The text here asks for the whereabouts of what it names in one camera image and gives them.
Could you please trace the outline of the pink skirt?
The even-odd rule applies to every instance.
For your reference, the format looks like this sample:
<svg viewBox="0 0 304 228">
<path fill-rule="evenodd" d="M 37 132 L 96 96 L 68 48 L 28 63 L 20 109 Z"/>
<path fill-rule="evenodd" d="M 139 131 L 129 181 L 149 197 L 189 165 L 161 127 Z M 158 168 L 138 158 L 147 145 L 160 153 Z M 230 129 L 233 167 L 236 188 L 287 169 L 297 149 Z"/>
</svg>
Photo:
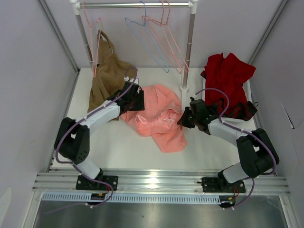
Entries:
<svg viewBox="0 0 304 228">
<path fill-rule="evenodd" d="M 156 84 L 143 88 L 144 110 L 120 116 L 139 135 L 150 136 L 163 153 L 180 152 L 187 146 L 182 126 L 181 100 L 174 91 Z"/>
</svg>

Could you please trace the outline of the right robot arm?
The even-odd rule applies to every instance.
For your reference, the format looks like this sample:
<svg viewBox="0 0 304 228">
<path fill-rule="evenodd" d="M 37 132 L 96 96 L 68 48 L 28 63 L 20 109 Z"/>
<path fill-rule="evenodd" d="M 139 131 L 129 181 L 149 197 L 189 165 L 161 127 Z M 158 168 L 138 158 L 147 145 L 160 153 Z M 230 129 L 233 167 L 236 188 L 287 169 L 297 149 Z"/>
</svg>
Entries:
<svg viewBox="0 0 304 228">
<path fill-rule="evenodd" d="M 190 99 L 190 105 L 178 121 L 178 125 L 195 128 L 208 135 L 216 136 L 236 146 L 239 163 L 222 171 L 216 178 L 202 178 L 204 192 L 231 192 L 242 187 L 243 180 L 260 175 L 271 175 L 280 163 L 279 156 L 265 130 L 242 130 L 219 116 L 212 115 L 202 99 Z"/>
</svg>

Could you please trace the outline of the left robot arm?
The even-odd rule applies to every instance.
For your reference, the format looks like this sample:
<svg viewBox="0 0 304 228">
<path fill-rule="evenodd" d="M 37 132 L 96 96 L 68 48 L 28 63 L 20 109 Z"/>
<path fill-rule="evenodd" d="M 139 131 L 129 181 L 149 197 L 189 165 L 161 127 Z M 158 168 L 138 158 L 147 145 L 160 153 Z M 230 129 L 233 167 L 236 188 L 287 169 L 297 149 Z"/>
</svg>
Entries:
<svg viewBox="0 0 304 228">
<path fill-rule="evenodd" d="M 105 123 L 128 111 L 144 110 L 144 91 L 138 79 L 128 79 L 123 89 L 104 101 L 99 107 L 78 119 L 62 120 L 54 144 L 55 159 L 61 164 L 71 164 L 86 179 L 93 190 L 103 185 L 103 171 L 89 157 L 90 136 Z"/>
</svg>

